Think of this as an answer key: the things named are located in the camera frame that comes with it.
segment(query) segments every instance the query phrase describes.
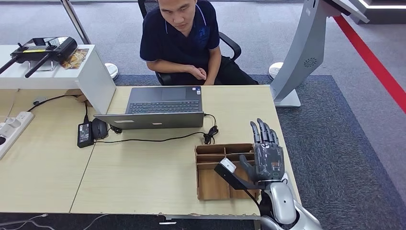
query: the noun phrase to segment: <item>laptop keyboard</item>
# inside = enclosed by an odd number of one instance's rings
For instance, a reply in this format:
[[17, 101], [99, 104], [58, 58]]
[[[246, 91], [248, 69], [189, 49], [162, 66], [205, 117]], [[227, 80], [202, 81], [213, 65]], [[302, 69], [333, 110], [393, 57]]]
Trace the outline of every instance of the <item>laptop keyboard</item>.
[[128, 114], [188, 113], [199, 111], [199, 101], [130, 103]]

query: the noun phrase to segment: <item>robot finger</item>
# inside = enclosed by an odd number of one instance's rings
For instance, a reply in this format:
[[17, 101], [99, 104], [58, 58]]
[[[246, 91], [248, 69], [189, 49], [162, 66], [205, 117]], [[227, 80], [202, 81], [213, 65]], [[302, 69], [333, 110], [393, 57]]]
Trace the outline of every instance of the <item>robot finger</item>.
[[240, 164], [244, 168], [245, 172], [248, 174], [248, 177], [253, 182], [257, 181], [255, 168], [248, 163], [247, 158], [244, 155], [240, 155]]
[[276, 132], [273, 129], [271, 129], [271, 133], [273, 136], [273, 141], [275, 142], [275, 144], [279, 145], [278, 135], [276, 135]]
[[268, 138], [268, 134], [266, 132], [264, 122], [259, 118], [257, 119], [257, 122], [258, 122], [258, 125], [259, 125], [259, 130], [261, 132], [262, 143], [269, 142], [269, 138]]
[[254, 142], [261, 143], [261, 137], [259, 136], [257, 125], [253, 121], [251, 121], [250, 124], [251, 124], [251, 128], [252, 128], [252, 132], [254, 133]]
[[272, 132], [271, 132], [271, 129], [269, 128], [269, 125], [266, 124], [266, 123], [264, 123], [264, 125], [265, 125], [265, 132], [266, 132], [266, 134], [268, 136], [269, 142], [275, 142], [274, 137], [273, 137]]

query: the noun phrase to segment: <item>cardboard divider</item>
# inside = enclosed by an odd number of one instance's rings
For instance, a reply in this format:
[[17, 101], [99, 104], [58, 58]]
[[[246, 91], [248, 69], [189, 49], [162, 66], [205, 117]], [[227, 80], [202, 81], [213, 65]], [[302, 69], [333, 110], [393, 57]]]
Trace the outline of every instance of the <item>cardboard divider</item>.
[[[196, 154], [196, 180], [197, 197], [199, 200], [221, 200], [221, 199], [249, 199], [244, 190], [234, 190], [215, 171], [214, 168], [219, 162], [227, 157], [237, 166], [235, 175], [250, 181], [247, 173], [239, 163], [239, 156], [243, 154], [249, 163], [254, 164], [254, 153], [252, 144], [224, 144], [197, 146]], [[258, 190], [249, 190], [257, 199]]]

